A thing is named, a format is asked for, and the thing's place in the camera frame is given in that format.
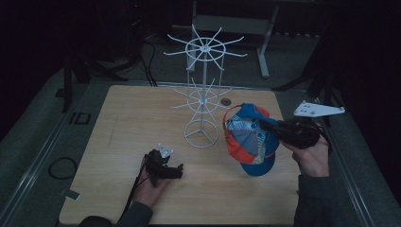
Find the hand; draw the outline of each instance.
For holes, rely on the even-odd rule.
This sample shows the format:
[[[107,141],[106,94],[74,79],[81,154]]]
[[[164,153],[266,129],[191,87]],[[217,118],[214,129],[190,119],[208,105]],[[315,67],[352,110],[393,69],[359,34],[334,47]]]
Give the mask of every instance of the hand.
[[[139,179],[139,183],[141,184],[139,184],[138,188],[136,188],[132,201],[139,201],[152,208],[170,181],[170,179],[161,180],[159,181],[157,187],[154,187],[148,178],[148,173],[144,169]]]
[[[328,143],[321,136],[314,147],[299,149],[281,142],[293,151],[292,158],[301,166],[302,174],[308,177],[329,176]]]

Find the tabletop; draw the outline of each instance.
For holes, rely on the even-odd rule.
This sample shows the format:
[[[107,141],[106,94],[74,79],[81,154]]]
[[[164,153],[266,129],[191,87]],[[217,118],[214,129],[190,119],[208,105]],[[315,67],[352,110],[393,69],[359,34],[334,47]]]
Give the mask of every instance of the tabletop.
[[[174,180],[153,207],[151,224],[292,223],[299,175],[292,152],[280,145],[270,172],[261,177],[247,175],[228,154],[222,133],[227,109],[223,107],[213,111],[217,142],[209,148],[192,147],[183,137],[194,115],[185,106],[184,94],[184,87],[111,87],[71,185],[80,198],[65,201],[61,223],[77,224],[88,216],[116,223],[144,155],[159,143],[174,150],[168,165],[183,164],[183,177]],[[282,119],[273,92],[233,89],[215,94],[229,98],[231,106],[250,102],[267,109],[270,117]]]

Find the sleeve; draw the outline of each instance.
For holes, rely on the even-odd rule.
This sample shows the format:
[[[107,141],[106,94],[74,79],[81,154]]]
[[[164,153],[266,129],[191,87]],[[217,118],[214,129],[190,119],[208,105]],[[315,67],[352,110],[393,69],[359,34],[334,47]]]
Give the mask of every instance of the sleeve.
[[[153,211],[141,202],[134,202],[115,227],[145,227],[150,223]]]
[[[336,191],[332,177],[299,176],[299,199],[294,227],[338,226]]]

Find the hat display rack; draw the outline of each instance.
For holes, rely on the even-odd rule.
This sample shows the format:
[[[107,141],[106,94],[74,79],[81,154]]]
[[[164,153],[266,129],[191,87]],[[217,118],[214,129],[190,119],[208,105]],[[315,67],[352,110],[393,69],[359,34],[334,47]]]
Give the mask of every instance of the hat display rack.
[[[164,54],[168,56],[186,54],[187,92],[184,93],[174,89],[174,91],[177,93],[186,96],[186,104],[176,106],[174,108],[187,106],[194,112],[191,120],[186,125],[183,132],[183,137],[185,138],[186,142],[195,148],[208,148],[213,146],[218,140],[218,128],[216,126],[217,121],[213,117],[213,111],[218,107],[227,109],[227,107],[220,105],[218,100],[220,96],[231,91],[231,89],[229,89],[223,93],[220,93],[222,72],[224,71],[224,56],[226,54],[236,57],[245,57],[247,55],[239,55],[227,52],[225,47],[226,44],[240,42],[244,37],[238,40],[223,43],[216,39],[217,35],[221,31],[221,28],[212,38],[200,37],[194,26],[192,26],[192,29],[193,33],[196,34],[196,37],[189,42],[179,40],[168,35],[171,40],[185,44],[185,50],[174,53],[165,52]],[[193,68],[197,61],[203,62],[203,77],[201,85],[197,85],[193,78],[190,79],[191,68]],[[218,85],[214,87],[214,90],[217,90],[216,92],[212,90],[215,79],[212,80],[211,84],[206,84],[209,62],[213,62],[219,69]],[[206,115],[209,115],[212,119],[207,120]]]

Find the baseball cap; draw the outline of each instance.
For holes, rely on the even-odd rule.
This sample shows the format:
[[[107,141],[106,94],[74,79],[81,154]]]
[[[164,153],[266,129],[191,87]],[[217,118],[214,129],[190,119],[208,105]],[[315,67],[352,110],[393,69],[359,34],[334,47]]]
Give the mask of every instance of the baseball cap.
[[[226,115],[234,108],[240,110],[230,119]],[[234,106],[223,117],[223,129],[229,154],[241,163],[242,168],[251,176],[268,173],[274,165],[275,151],[280,142],[274,134],[260,128],[260,121],[278,125],[269,118],[267,110],[252,103]]]

